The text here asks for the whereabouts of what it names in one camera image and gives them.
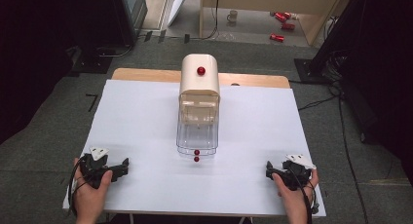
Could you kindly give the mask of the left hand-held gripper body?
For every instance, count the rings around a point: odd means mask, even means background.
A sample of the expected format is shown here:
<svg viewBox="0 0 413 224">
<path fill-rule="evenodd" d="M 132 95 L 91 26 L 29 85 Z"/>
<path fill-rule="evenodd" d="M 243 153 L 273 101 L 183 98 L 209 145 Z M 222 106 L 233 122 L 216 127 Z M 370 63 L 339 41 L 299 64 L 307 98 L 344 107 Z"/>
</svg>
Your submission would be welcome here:
<svg viewBox="0 0 413 224">
<path fill-rule="evenodd" d="M 95 189 L 100 186 L 102 176 L 109 171 L 108 152 L 109 150 L 105 148 L 91 147 L 90 152 L 81 159 L 83 177 Z"/>
</svg>

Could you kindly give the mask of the cream drawer cabinet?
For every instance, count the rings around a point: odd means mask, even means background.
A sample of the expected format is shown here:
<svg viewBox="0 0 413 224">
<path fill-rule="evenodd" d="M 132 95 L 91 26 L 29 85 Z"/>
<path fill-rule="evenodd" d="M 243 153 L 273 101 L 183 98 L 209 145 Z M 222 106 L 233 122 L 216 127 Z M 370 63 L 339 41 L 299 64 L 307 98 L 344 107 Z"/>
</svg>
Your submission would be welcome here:
<svg viewBox="0 0 413 224">
<path fill-rule="evenodd" d="M 182 60 L 179 89 L 180 121 L 188 125 L 213 125 L 218 121 L 220 87 L 216 59 L 190 54 Z"/>
</svg>

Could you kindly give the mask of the white table sheet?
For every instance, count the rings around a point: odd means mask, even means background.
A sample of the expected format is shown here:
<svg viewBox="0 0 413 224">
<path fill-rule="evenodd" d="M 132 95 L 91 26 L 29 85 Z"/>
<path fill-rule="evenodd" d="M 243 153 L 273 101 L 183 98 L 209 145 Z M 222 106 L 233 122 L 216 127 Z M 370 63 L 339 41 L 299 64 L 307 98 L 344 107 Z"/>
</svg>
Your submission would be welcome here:
<svg viewBox="0 0 413 224">
<path fill-rule="evenodd" d="M 223 86 L 218 147 L 194 160 L 177 151 L 176 83 L 109 80 L 85 147 L 130 162 L 112 183 L 105 210 L 226 216 L 282 215 L 266 165 L 310 155 L 291 89 Z"/>
</svg>

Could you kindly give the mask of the person's right hand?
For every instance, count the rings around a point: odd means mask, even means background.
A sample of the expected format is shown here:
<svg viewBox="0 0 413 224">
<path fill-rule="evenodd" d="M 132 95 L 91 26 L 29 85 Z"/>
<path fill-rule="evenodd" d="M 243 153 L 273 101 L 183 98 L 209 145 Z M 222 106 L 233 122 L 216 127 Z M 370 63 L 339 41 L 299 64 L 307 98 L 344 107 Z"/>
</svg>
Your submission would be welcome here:
<svg viewBox="0 0 413 224">
<path fill-rule="evenodd" d="M 316 169 L 312 170 L 312 176 L 309 183 L 303 188 L 307 198 L 301 190 L 291 191 L 283 183 L 281 177 L 273 174 L 274 182 L 278 188 L 279 196 L 282 198 L 282 203 L 289 224 L 308 224 L 311 215 L 308 213 L 307 204 L 313 201 L 313 191 L 319 183 L 319 175 Z"/>
</svg>

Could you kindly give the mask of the black stand base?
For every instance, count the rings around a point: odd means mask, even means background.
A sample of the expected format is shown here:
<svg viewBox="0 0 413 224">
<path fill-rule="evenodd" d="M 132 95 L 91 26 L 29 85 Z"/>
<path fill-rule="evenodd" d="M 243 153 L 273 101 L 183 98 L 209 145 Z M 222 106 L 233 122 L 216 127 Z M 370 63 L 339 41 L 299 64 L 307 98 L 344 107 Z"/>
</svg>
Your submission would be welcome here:
<svg viewBox="0 0 413 224">
<path fill-rule="evenodd" d="M 296 58 L 294 64 L 299 75 L 301 83 L 304 84 L 327 84 L 328 80 L 320 71 L 316 71 L 311 67 L 310 59 Z"/>
</svg>

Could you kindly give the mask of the white board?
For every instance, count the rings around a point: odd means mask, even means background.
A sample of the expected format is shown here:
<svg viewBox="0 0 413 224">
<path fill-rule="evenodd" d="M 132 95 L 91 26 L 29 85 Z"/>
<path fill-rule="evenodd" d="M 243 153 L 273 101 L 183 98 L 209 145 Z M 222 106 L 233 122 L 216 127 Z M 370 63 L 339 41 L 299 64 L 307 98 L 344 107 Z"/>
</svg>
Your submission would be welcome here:
<svg viewBox="0 0 413 224">
<path fill-rule="evenodd" d="M 183 3 L 185 0 L 174 0 L 171 9 L 170 9 L 170 14 L 169 14 L 169 19 L 168 19 L 168 26 L 171 26 L 176 19 Z"/>
</svg>

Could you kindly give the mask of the person's left hand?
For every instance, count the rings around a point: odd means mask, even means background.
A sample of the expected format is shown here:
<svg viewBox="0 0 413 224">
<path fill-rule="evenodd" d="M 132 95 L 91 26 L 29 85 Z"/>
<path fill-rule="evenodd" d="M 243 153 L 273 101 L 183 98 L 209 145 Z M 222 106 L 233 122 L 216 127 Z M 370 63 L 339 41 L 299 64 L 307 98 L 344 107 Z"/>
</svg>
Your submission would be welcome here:
<svg viewBox="0 0 413 224">
<path fill-rule="evenodd" d="M 103 174 L 98 189 L 89 184 L 78 186 L 74 194 L 73 206 L 77 211 L 76 224 L 95 224 L 101 215 L 113 172 Z"/>
</svg>

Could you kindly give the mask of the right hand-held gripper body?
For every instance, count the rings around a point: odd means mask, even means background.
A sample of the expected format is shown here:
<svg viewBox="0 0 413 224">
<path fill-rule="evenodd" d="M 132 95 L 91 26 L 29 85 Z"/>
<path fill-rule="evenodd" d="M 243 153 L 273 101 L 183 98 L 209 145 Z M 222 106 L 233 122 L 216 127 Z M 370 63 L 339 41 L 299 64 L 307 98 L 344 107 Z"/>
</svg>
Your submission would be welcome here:
<svg viewBox="0 0 413 224">
<path fill-rule="evenodd" d="M 284 185 L 292 191 L 303 188 L 309 182 L 312 170 L 317 167 L 301 154 L 289 154 L 285 157 L 286 161 L 282 163 Z"/>
</svg>

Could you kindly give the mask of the transparent drawer with red knob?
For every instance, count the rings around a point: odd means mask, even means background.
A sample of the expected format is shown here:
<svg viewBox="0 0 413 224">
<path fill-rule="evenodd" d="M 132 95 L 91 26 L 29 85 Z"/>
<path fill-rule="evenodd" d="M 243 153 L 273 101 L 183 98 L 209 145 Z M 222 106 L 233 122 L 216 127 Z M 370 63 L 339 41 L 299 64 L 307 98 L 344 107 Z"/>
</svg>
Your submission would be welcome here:
<svg viewBox="0 0 413 224">
<path fill-rule="evenodd" d="M 185 159 L 191 160 L 195 163 L 198 163 L 202 160 L 211 159 L 214 157 L 216 150 L 215 149 L 188 149 L 181 148 L 177 149 L 179 155 Z"/>
<path fill-rule="evenodd" d="M 217 149 L 217 124 L 177 124 L 177 149 Z"/>
</svg>

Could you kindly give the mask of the dark monitor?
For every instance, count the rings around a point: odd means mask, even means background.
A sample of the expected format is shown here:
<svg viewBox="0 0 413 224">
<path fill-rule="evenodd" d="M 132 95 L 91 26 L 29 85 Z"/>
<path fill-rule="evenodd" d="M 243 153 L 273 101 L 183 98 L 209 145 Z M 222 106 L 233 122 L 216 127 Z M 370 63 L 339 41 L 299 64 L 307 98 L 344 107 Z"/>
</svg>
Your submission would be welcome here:
<svg viewBox="0 0 413 224">
<path fill-rule="evenodd" d="M 148 9 L 146 0 L 112 0 L 121 42 L 133 46 L 141 30 Z"/>
</svg>

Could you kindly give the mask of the black floor plate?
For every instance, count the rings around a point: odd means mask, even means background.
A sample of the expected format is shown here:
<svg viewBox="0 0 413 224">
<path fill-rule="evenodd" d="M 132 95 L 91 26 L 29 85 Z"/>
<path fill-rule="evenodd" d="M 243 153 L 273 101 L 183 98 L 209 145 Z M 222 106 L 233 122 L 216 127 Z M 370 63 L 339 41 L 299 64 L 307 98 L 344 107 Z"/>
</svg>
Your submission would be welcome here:
<svg viewBox="0 0 413 224">
<path fill-rule="evenodd" d="M 97 48 L 82 48 L 72 66 L 74 73 L 106 74 L 112 61 L 111 56 L 103 55 Z"/>
</svg>

